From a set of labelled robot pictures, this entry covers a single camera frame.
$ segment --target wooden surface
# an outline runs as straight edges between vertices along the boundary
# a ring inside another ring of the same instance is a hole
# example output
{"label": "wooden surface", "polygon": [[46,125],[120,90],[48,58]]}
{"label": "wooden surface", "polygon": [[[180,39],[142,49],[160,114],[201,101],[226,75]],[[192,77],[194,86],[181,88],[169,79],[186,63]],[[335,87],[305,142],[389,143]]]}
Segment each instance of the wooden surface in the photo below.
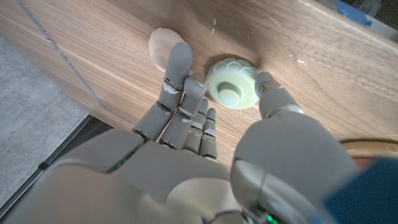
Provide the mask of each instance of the wooden surface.
{"label": "wooden surface", "polygon": [[[167,27],[192,46],[193,72],[206,75],[236,55],[275,76],[336,138],[398,140],[398,45],[315,1],[23,1],[69,63],[31,19],[17,15],[25,13],[17,2],[1,1],[2,34],[84,109],[118,128],[131,129],[160,93],[163,74],[147,41]],[[237,142],[260,119],[258,106],[211,106],[220,161],[229,166]]]}

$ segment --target light green plastic object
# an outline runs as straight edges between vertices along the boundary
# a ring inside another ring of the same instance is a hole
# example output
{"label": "light green plastic object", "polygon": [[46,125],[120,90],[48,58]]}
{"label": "light green plastic object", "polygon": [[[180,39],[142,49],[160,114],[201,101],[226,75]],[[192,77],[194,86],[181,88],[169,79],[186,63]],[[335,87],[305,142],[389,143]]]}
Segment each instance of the light green plastic object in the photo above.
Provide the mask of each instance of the light green plastic object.
{"label": "light green plastic object", "polygon": [[245,60],[224,59],[215,63],[207,74],[208,92],[227,108],[250,108],[259,100],[254,89],[258,74]]}

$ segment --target concrete floor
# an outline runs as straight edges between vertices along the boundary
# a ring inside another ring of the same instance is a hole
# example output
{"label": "concrete floor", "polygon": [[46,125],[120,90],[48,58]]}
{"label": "concrete floor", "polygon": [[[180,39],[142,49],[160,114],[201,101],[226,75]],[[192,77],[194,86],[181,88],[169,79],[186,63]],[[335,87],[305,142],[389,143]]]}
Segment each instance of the concrete floor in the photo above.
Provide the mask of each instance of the concrete floor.
{"label": "concrete floor", "polygon": [[86,116],[0,35],[0,207]]}

